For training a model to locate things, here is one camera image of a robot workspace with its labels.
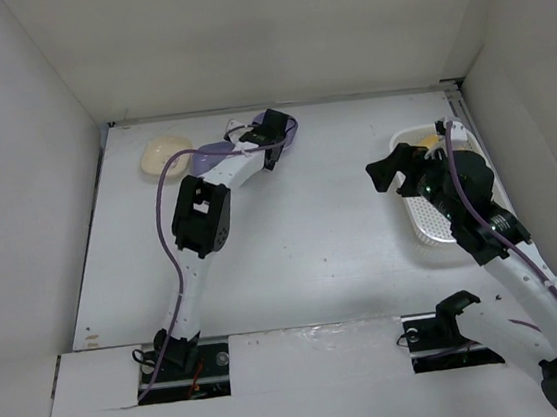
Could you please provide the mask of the purple panda plate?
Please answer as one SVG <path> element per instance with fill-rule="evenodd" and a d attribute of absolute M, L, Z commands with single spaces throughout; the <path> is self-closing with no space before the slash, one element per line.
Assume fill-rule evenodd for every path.
<path fill-rule="evenodd" d="M 265 109 L 263 112 L 260 112 L 259 114 L 255 115 L 255 117 L 251 120 L 252 122 L 252 126 L 256 127 L 258 125 L 262 125 L 264 124 L 264 120 L 265 120 L 265 116 L 266 113 L 269 112 L 269 109 Z M 293 140 L 295 138 L 296 133 L 298 132 L 298 127 L 299 127 L 299 123 L 298 120 L 295 119 L 292 115 L 289 115 L 287 113 L 283 113 L 283 112 L 279 112 L 279 111 L 275 111 L 278 115 L 283 115 L 285 117 L 285 119 L 287 120 L 286 122 L 286 126 L 285 126 L 285 148 L 289 149 L 290 146 L 293 143 Z"/>
<path fill-rule="evenodd" d="M 199 153 L 191 157 L 191 174 L 200 176 L 221 163 L 226 154 L 233 150 L 233 144 L 228 141 L 213 142 L 198 148 Z"/>

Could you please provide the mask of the yellow panda plate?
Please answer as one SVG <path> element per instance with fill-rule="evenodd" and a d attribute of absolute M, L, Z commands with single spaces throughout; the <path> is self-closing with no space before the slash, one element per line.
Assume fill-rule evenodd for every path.
<path fill-rule="evenodd" d="M 437 134 L 433 134 L 433 135 L 429 135 L 426 136 L 424 139 L 422 139 L 418 145 L 420 147 L 426 147 L 427 149 L 431 149 L 433 148 L 436 144 L 438 144 L 440 141 L 440 137 L 438 137 Z"/>

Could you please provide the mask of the cream panda plate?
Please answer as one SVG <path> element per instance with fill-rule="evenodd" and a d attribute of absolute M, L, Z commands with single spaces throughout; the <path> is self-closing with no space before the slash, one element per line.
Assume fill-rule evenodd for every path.
<path fill-rule="evenodd" d="M 158 178 L 164 166 L 176 153 L 191 149 L 193 144 L 189 138 L 183 136 L 159 136 L 151 139 L 143 150 L 139 161 L 141 171 L 149 177 Z M 180 178 L 189 168 L 190 154 L 178 156 L 170 164 L 165 180 Z"/>

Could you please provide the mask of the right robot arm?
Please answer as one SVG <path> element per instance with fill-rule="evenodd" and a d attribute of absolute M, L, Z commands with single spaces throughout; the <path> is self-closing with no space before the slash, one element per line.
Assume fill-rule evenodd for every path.
<path fill-rule="evenodd" d="M 494 202 L 494 173 L 484 158 L 452 144 L 429 151 L 399 143 L 366 171 L 380 193 L 401 174 L 404 180 L 396 192 L 420 197 L 440 211 L 456 243 L 528 316 L 522 324 L 514 323 L 485 297 L 460 290 L 439 302 L 434 312 L 404 320 L 410 351 L 434 351 L 434 358 L 445 362 L 466 345 L 482 345 L 538 382 L 557 411 L 557 276 L 522 223 Z"/>

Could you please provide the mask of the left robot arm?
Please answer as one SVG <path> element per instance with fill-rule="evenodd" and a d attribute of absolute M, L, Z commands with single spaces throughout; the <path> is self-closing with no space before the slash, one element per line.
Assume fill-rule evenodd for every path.
<path fill-rule="evenodd" d="M 178 377 L 189 376 L 198 366 L 199 304 L 213 258 L 228 240 L 232 192 L 260 171 L 272 171 L 297 131 L 293 116 L 266 109 L 251 123 L 230 127 L 221 142 L 176 154 L 191 155 L 194 164 L 179 185 L 172 243 L 162 224 L 163 184 L 157 187 L 158 238 L 176 268 L 179 286 L 153 347 L 156 364 Z"/>

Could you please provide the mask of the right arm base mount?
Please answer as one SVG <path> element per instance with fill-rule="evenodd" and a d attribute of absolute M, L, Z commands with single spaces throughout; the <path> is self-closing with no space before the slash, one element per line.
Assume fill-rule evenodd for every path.
<path fill-rule="evenodd" d="M 439 302 L 433 312 L 401 317 L 402 334 L 396 343 L 409 351 L 416 374 L 464 367 L 504 364 L 504 358 L 481 343 L 465 338 L 456 319 L 480 298 L 465 290 Z"/>

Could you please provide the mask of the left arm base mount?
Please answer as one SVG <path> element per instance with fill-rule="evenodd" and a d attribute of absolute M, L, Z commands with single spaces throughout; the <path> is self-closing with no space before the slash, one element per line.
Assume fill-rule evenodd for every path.
<path fill-rule="evenodd" d="M 169 346 L 156 371 L 162 330 L 151 347 L 136 348 L 132 358 L 140 367 L 139 405 L 166 404 L 227 397 L 231 394 L 229 339 L 198 336 L 187 349 Z"/>

